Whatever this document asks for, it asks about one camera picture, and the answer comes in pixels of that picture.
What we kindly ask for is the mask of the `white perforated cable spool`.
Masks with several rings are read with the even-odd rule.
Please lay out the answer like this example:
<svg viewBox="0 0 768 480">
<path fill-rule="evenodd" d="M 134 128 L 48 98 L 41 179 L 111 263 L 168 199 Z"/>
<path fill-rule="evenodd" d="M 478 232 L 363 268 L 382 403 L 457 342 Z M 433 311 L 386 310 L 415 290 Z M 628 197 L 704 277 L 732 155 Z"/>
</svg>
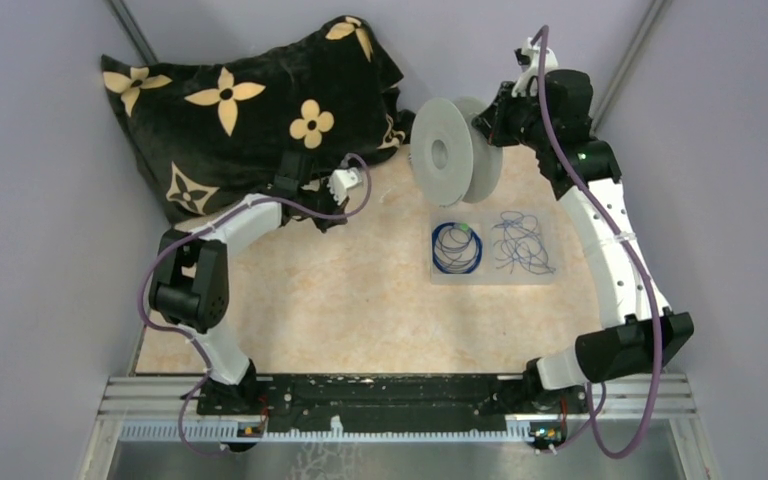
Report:
<svg viewBox="0 0 768 480">
<path fill-rule="evenodd" d="M 487 105 L 474 97 L 425 102 L 413 121 L 409 160 L 424 198 L 449 208 L 486 200 L 496 189 L 503 151 L 472 126 Z"/>
</svg>

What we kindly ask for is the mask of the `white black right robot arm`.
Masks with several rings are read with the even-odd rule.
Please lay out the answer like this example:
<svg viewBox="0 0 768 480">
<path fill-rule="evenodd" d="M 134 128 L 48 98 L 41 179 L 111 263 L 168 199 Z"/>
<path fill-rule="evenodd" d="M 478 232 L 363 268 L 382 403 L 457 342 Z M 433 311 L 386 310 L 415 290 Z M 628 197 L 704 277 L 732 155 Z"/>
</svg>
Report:
<svg viewBox="0 0 768 480">
<path fill-rule="evenodd" d="M 535 152 L 540 174 L 579 237 L 602 325 L 563 351 L 528 362 L 524 401 L 536 412 L 548 412 L 563 389 L 651 372 L 655 316 L 660 318 L 663 365 L 687 343 L 694 324 L 690 314 L 674 312 L 655 282 L 639 273 L 645 263 L 625 206 L 618 161 L 611 146 L 591 131 L 589 76 L 576 70 L 549 72 L 547 118 L 541 115 L 537 81 L 526 85 L 531 92 L 520 95 L 514 82 L 503 82 L 472 125 L 493 147 L 524 145 Z"/>
</svg>

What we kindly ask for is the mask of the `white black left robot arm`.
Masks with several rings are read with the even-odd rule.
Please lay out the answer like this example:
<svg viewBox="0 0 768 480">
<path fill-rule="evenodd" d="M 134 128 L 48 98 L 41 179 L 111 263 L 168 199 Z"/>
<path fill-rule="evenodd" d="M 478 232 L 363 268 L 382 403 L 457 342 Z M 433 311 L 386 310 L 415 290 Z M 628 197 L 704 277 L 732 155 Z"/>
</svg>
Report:
<svg viewBox="0 0 768 480">
<path fill-rule="evenodd" d="M 223 385 L 220 399 L 237 414 L 260 399 L 252 360 L 232 340 L 225 322 L 230 262 L 264 235 L 293 219 L 311 219 L 322 232 L 347 222 L 349 193 L 369 184 L 365 161 L 348 154 L 311 189 L 313 159 L 286 152 L 273 180 L 224 213 L 189 231 L 168 230 L 142 284 L 144 323 L 183 335 L 205 362 L 209 380 Z"/>
</svg>

